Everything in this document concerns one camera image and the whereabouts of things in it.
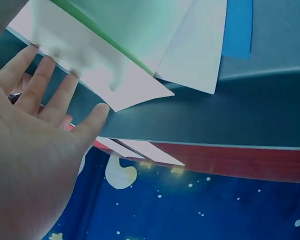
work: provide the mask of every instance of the hand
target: hand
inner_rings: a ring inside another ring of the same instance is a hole
[[[78,84],[70,74],[38,113],[56,63],[45,56],[30,81],[21,83],[36,53],[28,46],[0,70],[0,239],[41,239],[50,230],[109,111],[99,104],[71,132],[63,130]],[[8,100],[13,91],[22,91],[15,105]]]

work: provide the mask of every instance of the yellow star print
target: yellow star print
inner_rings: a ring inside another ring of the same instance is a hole
[[[62,233],[59,233],[59,234],[52,233],[52,236],[49,237],[49,239],[50,240],[63,240]]]

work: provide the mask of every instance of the green paper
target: green paper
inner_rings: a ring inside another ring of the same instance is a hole
[[[72,17],[77,19],[79,22],[81,22],[83,25],[85,25],[95,34],[97,34],[100,38],[102,38],[110,45],[112,45],[114,48],[116,48],[118,51],[123,53],[127,58],[129,58],[131,61],[137,64],[148,74],[150,74],[151,76],[155,75],[155,73],[151,71],[143,62],[141,62],[134,54],[132,54],[129,50],[123,48],[120,44],[118,44],[111,37],[105,34],[104,31],[102,31],[102,29],[100,28],[100,26],[98,26],[92,19],[90,19],[87,15],[85,15],[82,11],[80,11],[73,3],[69,2],[68,0],[51,0],[51,1],[54,4],[56,4],[58,7],[66,11],[68,14],[70,14]]]

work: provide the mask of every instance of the white dot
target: white dot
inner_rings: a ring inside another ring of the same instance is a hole
[[[295,221],[294,226],[295,226],[296,228],[297,228],[297,227],[300,227],[300,220]]]

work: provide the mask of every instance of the white paper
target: white paper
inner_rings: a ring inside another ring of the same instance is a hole
[[[98,136],[96,139],[99,143],[105,145],[107,148],[117,152],[124,158],[137,158],[137,159],[145,159],[143,156],[131,151],[130,149],[120,145],[119,143],[109,139],[107,137]]]
[[[70,2],[155,73],[192,0]]]
[[[49,0],[31,0],[30,3],[36,4],[35,9],[38,11],[35,12],[35,17],[33,18],[33,11],[27,4],[9,26],[25,38],[31,38],[35,44],[39,43],[45,54],[50,55],[54,50],[59,50],[61,57],[58,64],[66,70],[80,68],[80,80],[115,112],[145,101],[174,95]],[[109,88],[114,79],[122,82],[115,92]]]
[[[226,11],[227,0],[193,0],[157,69],[162,79],[215,93]]]
[[[151,144],[148,141],[140,140],[130,140],[130,139],[118,139],[123,144],[127,145],[131,149],[137,151],[138,153],[148,157],[149,159],[163,164],[171,164],[178,166],[185,166],[184,163],[175,159],[173,156],[165,153],[155,145]]]

